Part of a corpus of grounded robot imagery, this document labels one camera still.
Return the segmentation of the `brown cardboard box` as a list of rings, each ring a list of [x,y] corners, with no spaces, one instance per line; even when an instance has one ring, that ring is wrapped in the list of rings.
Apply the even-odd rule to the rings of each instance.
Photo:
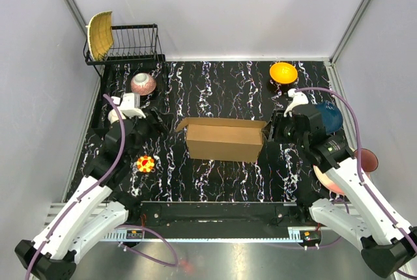
[[[192,159],[255,163],[264,145],[265,127],[261,120],[188,117],[175,131],[186,130]]]

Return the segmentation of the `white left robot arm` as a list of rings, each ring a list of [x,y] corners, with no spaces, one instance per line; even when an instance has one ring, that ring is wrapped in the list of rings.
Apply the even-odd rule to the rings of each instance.
[[[106,234],[139,221],[140,198],[116,189],[143,145],[170,132],[173,115],[152,108],[129,117],[113,110],[109,120],[109,128],[100,130],[103,144],[74,194],[42,232],[15,247],[26,279],[70,279],[82,256]]]

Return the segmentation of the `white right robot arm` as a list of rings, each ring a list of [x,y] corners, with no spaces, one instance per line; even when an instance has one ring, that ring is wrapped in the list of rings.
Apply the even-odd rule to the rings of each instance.
[[[319,110],[298,105],[275,110],[266,134],[275,143],[292,143],[312,165],[326,174],[360,214],[353,217],[325,198],[310,193],[302,198],[296,218],[302,225],[314,221],[338,233],[359,250],[379,277],[387,278],[416,256],[416,227],[382,196],[358,164],[358,158],[340,136],[326,132]]]

